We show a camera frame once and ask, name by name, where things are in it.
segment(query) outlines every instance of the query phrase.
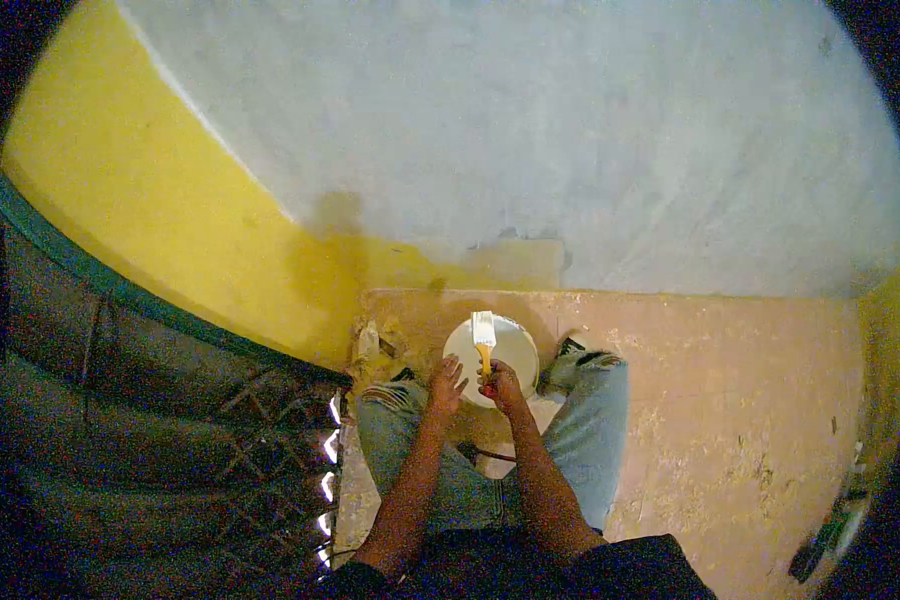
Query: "yellow paint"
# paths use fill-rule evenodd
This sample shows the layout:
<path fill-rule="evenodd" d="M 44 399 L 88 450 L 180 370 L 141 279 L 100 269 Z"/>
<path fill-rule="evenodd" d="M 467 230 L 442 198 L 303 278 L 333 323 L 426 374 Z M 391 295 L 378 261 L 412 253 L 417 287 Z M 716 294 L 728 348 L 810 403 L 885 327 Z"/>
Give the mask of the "yellow paint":
<path fill-rule="evenodd" d="M 36 68 L 3 147 L 13 184 L 73 242 L 220 327 L 341 369 L 372 287 L 529 289 L 336 222 L 319 238 L 204 129 L 111 0 L 85 0 Z M 360 198 L 328 193 L 331 221 Z"/>
<path fill-rule="evenodd" d="M 862 460 L 867 480 L 879 488 L 900 441 L 900 268 L 861 298 L 860 319 L 866 362 Z"/>

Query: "ripped jeans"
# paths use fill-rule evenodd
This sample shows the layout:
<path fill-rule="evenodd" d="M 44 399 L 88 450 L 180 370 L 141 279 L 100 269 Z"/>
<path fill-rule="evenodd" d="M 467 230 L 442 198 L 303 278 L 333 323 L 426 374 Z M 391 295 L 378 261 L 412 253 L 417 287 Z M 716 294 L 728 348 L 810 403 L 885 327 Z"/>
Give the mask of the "ripped jeans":
<path fill-rule="evenodd" d="M 540 380 L 542 398 L 563 403 L 543 434 L 543 446 L 573 489 L 587 524 L 603 530 L 627 438 L 627 363 L 604 352 L 571 352 L 558 357 Z M 357 401 L 360 446 L 381 498 L 396 483 L 428 398 L 428 390 L 411 380 L 371 386 Z M 521 526 L 516 476 L 513 469 L 503 479 L 486 477 L 446 444 L 428 535 Z"/>

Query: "black shirt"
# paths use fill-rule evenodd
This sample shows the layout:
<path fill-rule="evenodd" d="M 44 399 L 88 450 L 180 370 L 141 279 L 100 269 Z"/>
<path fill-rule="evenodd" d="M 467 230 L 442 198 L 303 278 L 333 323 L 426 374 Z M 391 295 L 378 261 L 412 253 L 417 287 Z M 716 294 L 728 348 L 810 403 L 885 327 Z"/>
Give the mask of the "black shirt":
<path fill-rule="evenodd" d="M 444 532 L 397 584 L 351 560 L 302 597 L 716 598 L 670 534 L 598 546 L 561 570 L 519 529 Z"/>

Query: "wall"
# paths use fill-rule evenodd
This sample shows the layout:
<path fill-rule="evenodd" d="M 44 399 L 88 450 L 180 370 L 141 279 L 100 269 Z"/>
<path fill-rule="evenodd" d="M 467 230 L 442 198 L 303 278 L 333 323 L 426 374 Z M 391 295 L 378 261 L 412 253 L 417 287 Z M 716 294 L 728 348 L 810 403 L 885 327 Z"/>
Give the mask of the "wall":
<path fill-rule="evenodd" d="M 318 235 L 264 189 L 162 80 L 115 5 L 86 0 L 37 66 L 2 168 L 49 222 L 193 314 L 316 364 L 347 363 L 359 290 L 526 287 L 360 235 L 330 190 Z"/>
<path fill-rule="evenodd" d="M 864 418 L 861 460 L 867 481 L 879 490 L 900 442 L 900 268 L 860 298 L 864 331 Z"/>
<path fill-rule="evenodd" d="M 823 3 L 120 0 L 295 222 L 456 258 L 562 240 L 571 288 L 859 294 L 900 143 Z"/>

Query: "white wall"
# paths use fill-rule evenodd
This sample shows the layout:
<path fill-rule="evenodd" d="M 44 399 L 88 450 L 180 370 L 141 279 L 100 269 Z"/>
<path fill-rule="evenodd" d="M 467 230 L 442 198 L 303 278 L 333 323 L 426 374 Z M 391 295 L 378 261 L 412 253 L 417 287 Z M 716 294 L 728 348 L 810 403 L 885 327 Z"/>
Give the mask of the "white wall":
<path fill-rule="evenodd" d="M 853 293 L 900 264 L 900 143 L 823 5 L 122 2 L 295 220 L 345 189 L 367 234 L 558 237 L 566 287 L 627 292 Z"/>

